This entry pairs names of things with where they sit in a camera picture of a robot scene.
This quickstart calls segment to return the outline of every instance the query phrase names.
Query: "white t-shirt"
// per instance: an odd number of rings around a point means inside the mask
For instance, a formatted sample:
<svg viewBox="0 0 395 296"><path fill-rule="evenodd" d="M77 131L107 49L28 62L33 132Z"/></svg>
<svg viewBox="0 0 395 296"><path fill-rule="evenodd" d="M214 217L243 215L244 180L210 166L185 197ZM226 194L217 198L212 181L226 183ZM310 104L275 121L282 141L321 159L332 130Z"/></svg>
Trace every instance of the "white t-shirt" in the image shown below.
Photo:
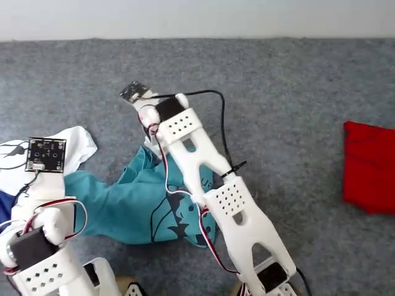
<svg viewBox="0 0 395 296"><path fill-rule="evenodd" d="M64 175L77 171L80 164L98 150L91 135L82 126L65 129L47 138L67 141ZM21 187L31 181L34 174L25 172L27 148L27 140L13 140L0 144L0 191L16 195Z"/></svg>

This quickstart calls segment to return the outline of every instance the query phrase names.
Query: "teal fabric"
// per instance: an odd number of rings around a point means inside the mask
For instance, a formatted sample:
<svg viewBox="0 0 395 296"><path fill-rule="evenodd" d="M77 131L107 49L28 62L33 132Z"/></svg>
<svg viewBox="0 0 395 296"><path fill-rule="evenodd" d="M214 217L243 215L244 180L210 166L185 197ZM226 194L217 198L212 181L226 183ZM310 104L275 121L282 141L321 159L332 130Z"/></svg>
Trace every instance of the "teal fabric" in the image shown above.
<svg viewBox="0 0 395 296"><path fill-rule="evenodd" d="M181 171L168 155L168 186L185 189ZM212 188L213 174L200 170L202 186ZM104 235L126 244L148 244L186 238L200 247L206 243L198 224L198 210L186 194L167 194L164 164L154 164L154 155L140 147L124 168L119 180L108 186L87 171L76 171L65 177L67 196L82 201L88 211L85 236ZM76 229L83 224L84 214L76 210ZM203 218L210 238L215 239L215 221Z"/></svg>

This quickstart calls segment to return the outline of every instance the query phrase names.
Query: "wire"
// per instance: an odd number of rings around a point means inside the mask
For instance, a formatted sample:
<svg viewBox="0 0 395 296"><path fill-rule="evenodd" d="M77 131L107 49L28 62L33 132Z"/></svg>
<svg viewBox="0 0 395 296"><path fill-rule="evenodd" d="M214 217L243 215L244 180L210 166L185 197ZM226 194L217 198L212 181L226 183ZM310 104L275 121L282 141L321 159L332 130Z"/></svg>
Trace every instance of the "wire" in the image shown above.
<svg viewBox="0 0 395 296"><path fill-rule="evenodd" d="M19 295L22 296L22 293L18 290L17 286L12 282L12 279L10 276L6 276L7 282L10 284L10 286L15 290L15 292Z"/></svg>
<svg viewBox="0 0 395 296"><path fill-rule="evenodd" d="M225 136L225 97L223 94L219 91L216 91L214 89L205 89L202 91L193 91L193 92L184 92L183 94L186 96L195 96L197 94L207 94L207 93L212 93L212 94L218 94L221 98L222 106L221 106L221 137L222 137L222 144L223 144L223 149L225 150L225 156L230 164L231 167L233 167L233 161L232 157L230 156L229 153L229 148L228 148L228 143L227 143L227 138ZM161 99L165 97L173 97L176 94L162 94L160 96L153 96L153 99Z"/></svg>
<svg viewBox="0 0 395 296"><path fill-rule="evenodd" d="M46 202L46 203L43 203L42 205L39 205L38 207L36 207L35 211L41 207L43 207L43 208L44 207L51 207L53 205L60 205L60 204L67 204L67 203L79 204L85 214L84 224L81 227L81 229L79 231L77 231L76 233L73 233L73 234L65 237L65 239L72 239L72 238L80 235L85 230L86 225L88 224L88 211L86 211L86 207L82 202L80 202L79 200L76 200L76 199L53 200L52 202Z"/></svg>
<svg viewBox="0 0 395 296"><path fill-rule="evenodd" d="M296 271L297 271L297 273L299 273L299 275L301 276L301 278L303 280L303 283L304 283L304 285L306 287L306 291L307 291L308 296L313 296L313 293L311 292L311 289L310 289L309 281L304 276L303 272L298 267L296 268Z"/></svg>
<svg viewBox="0 0 395 296"><path fill-rule="evenodd" d="M156 133L157 133L157 130L156 130L155 133L154 133L154 137L155 137L156 141L158 142L160 154L161 154L161 156L162 156L162 160L163 160L163 163L164 163L164 166L165 166L165 188L166 188L166 191L167 191L169 194L182 193L182 194L187 194L187 195L189 195L189 196L192 196L192 193L190 193L190 192L187 191L187 190L178 189L178 190L172 191L172 190L170 190L170 189L168 188L168 186L167 186L167 181L168 181L168 162L167 162L167 158L166 158L165 152L164 152L164 150L163 150L163 147L162 147L162 145L160 144L160 142L158 141L158 139L157 139L157 137L156 137Z"/></svg>
<svg viewBox="0 0 395 296"><path fill-rule="evenodd" d="M197 211L199 212L199 227L200 227L200 231L202 232L202 235L204 237L204 240L207 243L207 246L209 247L210 251L212 252L214 258L216 259L216 261L218 262L218 264L226 271L228 271L229 273L235 273L238 274L239 272L237 270L233 270L233 269L229 269L227 268L223 263L221 258L219 257L214 244L212 243L212 241L209 238L209 235L207 234L207 231L204 229L204 225L203 225L203 215L205 215L206 213L209 213L209 209L208 208L204 208L203 210L201 210L199 208L199 206L197 206Z"/></svg>
<svg viewBox="0 0 395 296"><path fill-rule="evenodd" d="M24 221L24 222L26 222L25 220L22 220L22 219L8 220L8 221L5 221L5 222L3 222L3 223L0 224L0 229L1 229L3 226L7 225L7 224L11 224L11 223L13 223L13 222L19 222L19 221Z"/></svg>
<svg viewBox="0 0 395 296"><path fill-rule="evenodd" d="M12 206L14 206L14 205L17 204L18 199L19 199L19 196L20 196L22 193L26 192L26 191L30 188L31 185L33 185L33 183L37 180L37 177L38 177L38 175L39 175L40 173L41 173L40 170L36 170L35 177L34 177L29 183L26 183L21 189L19 189L17 195L15 195L15 197L14 197L14 202L12 203Z"/></svg>
<svg viewBox="0 0 395 296"><path fill-rule="evenodd" d="M33 216L30 217L30 219L26 222L26 225L22 231L22 235L28 233L30 231L30 228L33 225L33 222L35 221L35 219L37 218L38 214L34 214Z"/></svg>

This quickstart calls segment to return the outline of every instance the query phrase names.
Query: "black circuit board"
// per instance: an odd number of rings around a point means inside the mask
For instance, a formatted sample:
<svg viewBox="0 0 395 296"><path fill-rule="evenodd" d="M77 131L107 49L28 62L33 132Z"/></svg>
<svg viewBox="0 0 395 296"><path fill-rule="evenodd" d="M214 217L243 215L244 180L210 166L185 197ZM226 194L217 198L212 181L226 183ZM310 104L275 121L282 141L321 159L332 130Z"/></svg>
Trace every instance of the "black circuit board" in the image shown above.
<svg viewBox="0 0 395 296"><path fill-rule="evenodd" d="M147 86L138 81L132 81L119 93L119 96L128 102L133 102L137 98L143 96L147 91L149 91Z"/></svg>
<svg viewBox="0 0 395 296"><path fill-rule="evenodd" d="M66 155L66 140L29 138L25 171L63 173Z"/></svg>

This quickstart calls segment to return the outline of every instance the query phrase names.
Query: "red fabric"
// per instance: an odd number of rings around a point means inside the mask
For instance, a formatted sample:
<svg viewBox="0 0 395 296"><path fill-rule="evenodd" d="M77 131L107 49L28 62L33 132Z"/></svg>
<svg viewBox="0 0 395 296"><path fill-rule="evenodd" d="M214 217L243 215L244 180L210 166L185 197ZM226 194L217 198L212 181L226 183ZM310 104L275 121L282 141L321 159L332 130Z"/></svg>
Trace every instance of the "red fabric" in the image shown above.
<svg viewBox="0 0 395 296"><path fill-rule="evenodd" d="M395 214L395 129L347 121L344 132L344 201Z"/></svg>

